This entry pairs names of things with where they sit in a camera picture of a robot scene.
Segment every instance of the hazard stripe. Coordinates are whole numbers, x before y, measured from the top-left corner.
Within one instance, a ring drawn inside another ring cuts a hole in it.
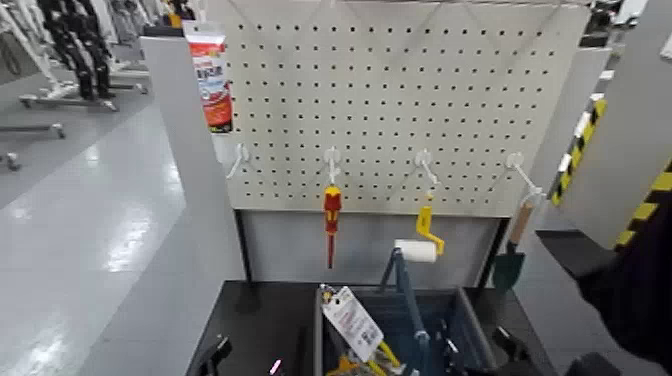
[[[562,202],[562,196],[569,188],[572,176],[576,173],[581,159],[583,159],[586,146],[595,135],[597,125],[602,116],[604,116],[606,109],[607,101],[599,99],[593,103],[593,108],[589,112],[584,112],[581,116],[574,131],[574,139],[570,144],[569,151],[563,156],[560,171],[551,189],[551,202],[553,202],[553,205],[558,206]]]
[[[669,201],[672,201],[672,160],[667,163],[665,170],[651,184],[644,202],[635,209],[628,227],[616,239],[614,250],[621,251],[633,239],[636,239],[637,234],[646,228],[648,221],[656,213],[658,207]]]

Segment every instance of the gray metal post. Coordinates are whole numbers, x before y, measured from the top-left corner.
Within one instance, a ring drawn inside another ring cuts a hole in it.
[[[214,281],[242,279],[243,262],[226,181],[201,106],[183,38],[142,38],[155,98],[180,173],[202,270]]]

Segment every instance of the pink light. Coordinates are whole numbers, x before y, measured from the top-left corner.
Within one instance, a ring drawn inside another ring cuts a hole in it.
[[[282,360],[278,359],[273,363],[273,367],[271,367],[271,370],[268,372],[269,375],[275,375],[275,372],[280,368],[280,364],[282,363]]]

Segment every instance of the caster wheel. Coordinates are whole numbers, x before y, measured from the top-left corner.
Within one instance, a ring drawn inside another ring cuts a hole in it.
[[[149,89],[147,89],[147,87],[145,87],[145,85],[143,85],[143,84],[135,84],[135,87],[138,89],[140,94],[148,94],[149,93]]]
[[[52,124],[51,129],[54,129],[56,131],[56,135],[58,135],[58,138],[60,139],[65,138],[65,131],[63,130],[63,124],[60,123]]]
[[[7,154],[7,168],[9,168],[11,171],[18,171],[21,168],[21,165],[17,160],[16,154],[14,153]]]
[[[113,112],[119,111],[119,108],[117,108],[117,106],[115,106],[112,101],[103,101],[102,104],[105,108],[107,108],[110,111],[113,111]]]

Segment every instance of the wooden handle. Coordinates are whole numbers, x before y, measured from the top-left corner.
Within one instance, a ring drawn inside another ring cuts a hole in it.
[[[513,231],[511,231],[511,236],[509,236],[511,243],[518,244],[520,242],[520,237],[523,235],[523,231],[525,231],[525,226],[527,226],[527,221],[530,219],[532,210],[534,210],[534,205],[526,202],[518,211],[516,225],[513,227]]]

